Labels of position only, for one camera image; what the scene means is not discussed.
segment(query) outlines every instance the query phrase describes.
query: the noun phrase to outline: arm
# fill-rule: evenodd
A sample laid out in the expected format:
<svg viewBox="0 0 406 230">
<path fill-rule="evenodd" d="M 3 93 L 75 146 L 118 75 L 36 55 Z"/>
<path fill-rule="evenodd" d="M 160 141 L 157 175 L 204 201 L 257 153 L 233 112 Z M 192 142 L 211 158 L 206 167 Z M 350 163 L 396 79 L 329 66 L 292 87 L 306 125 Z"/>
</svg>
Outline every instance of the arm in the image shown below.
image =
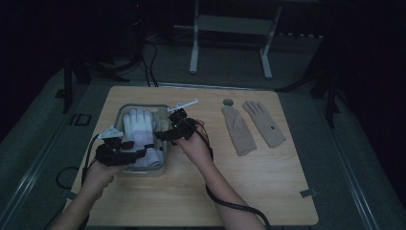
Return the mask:
<svg viewBox="0 0 406 230">
<path fill-rule="evenodd" d="M 96 200 L 102 197 L 103 189 L 113 181 L 116 173 L 126 167 L 106 167 L 99 161 L 91 165 L 78 195 L 55 222 L 52 230 L 78 229 L 90 213 Z"/>
<path fill-rule="evenodd" d="M 202 126 L 198 126 L 197 131 L 203 133 L 202 130 Z M 182 148 L 199 169 L 208 188 L 216 197 L 227 202 L 248 206 L 215 166 L 208 148 L 199 135 L 194 133 L 189 140 L 179 139 L 176 144 Z M 264 229 L 263 224 L 255 214 L 228 208 L 217 203 L 214 203 L 214 206 L 226 229 Z"/>
</svg>

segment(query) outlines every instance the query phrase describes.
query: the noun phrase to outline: black device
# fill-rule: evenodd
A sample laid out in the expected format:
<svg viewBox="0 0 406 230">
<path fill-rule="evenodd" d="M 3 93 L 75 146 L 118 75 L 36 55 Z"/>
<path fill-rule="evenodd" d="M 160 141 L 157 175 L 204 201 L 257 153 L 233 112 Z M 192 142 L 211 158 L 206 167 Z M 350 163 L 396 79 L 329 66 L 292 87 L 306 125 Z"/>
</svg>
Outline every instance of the black device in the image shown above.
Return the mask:
<svg viewBox="0 0 406 230">
<path fill-rule="evenodd" d="M 104 144 L 99 145 L 96 149 L 96 159 L 105 166 L 120 166 L 133 164 L 138 158 L 146 156 L 146 150 L 137 150 L 136 152 L 127 152 L 131 150 L 134 142 L 122 142 L 120 137 L 103 139 Z"/>
<path fill-rule="evenodd" d="M 188 114 L 183 108 L 176 109 L 169 115 L 172 129 L 155 132 L 155 137 L 161 141 L 174 141 L 184 137 L 189 140 L 196 130 L 196 121 L 188 118 Z"/>
</svg>

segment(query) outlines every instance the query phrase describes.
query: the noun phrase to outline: person's right hand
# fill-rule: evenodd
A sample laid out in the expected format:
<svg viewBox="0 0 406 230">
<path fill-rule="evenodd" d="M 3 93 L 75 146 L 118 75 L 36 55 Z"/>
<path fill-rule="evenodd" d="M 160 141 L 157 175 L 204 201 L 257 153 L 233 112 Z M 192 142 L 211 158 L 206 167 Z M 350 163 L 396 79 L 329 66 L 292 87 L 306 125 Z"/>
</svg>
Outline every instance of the person's right hand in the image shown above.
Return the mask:
<svg viewBox="0 0 406 230">
<path fill-rule="evenodd" d="M 204 122 L 200 120 L 197 121 L 197 131 L 202 134 L 203 138 L 206 138 L 203 133 Z M 196 165 L 198 168 L 204 167 L 208 164 L 213 164 L 212 157 L 206 143 L 202 138 L 195 132 L 189 140 L 184 138 L 173 141 L 183 152 L 189 157 L 189 159 Z"/>
</svg>

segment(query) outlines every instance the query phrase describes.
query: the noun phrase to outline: dark background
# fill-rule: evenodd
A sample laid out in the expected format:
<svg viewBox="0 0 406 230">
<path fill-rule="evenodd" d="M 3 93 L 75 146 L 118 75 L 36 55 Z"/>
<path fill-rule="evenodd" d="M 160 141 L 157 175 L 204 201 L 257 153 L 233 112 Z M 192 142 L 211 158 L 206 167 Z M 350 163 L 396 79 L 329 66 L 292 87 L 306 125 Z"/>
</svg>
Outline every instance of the dark background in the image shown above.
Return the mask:
<svg viewBox="0 0 406 230">
<path fill-rule="evenodd" d="M 251 1 L 262 9 L 267 1 Z M 241 13 L 234 1 L 222 9 Z M 278 33 L 323 35 L 313 64 L 338 72 L 338 86 L 369 137 L 382 167 L 406 204 L 406 4 L 405 1 L 347 1 L 286 4 Z M 203 9 L 214 11 L 210 7 Z M 74 57 L 112 63 L 123 54 L 129 24 L 140 44 L 153 26 L 171 39 L 174 24 L 192 25 L 192 1 L 10 1 L 0 3 L 0 140 L 41 91 Z M 243 11 L 247 16 L 263 11 Z M 138 54 L 137 48 L 130 51 Z M 79 80 L 91 80 L 80 69 Z"/>
</svg>

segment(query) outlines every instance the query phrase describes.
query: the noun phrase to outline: beige glove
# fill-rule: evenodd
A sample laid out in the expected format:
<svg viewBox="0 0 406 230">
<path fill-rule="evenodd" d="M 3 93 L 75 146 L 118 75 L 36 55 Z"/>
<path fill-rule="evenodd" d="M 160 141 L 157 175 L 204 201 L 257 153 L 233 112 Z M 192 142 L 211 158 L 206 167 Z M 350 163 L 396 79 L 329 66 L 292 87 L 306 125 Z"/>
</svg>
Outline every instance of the beige glove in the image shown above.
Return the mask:
<svg viewBox="0 0 406 230">
<path fill-rule="evenodd" d="M 269 147 L 280 145 L 286 138 L 260 102 L 245 102 L 242 107 L 251 115 L 260 135 Z"/>
<path fill-rule="evenodd" d="M 246 155 L 251 150 L 256 150 L 254 138 L 245 124 L 241 114 L 231 106 L 224 106 L 221 108 L 226 120 L 226 125 L 229 130 L 231 140 L 236 148 L 239 156 Z"/>
</svg>

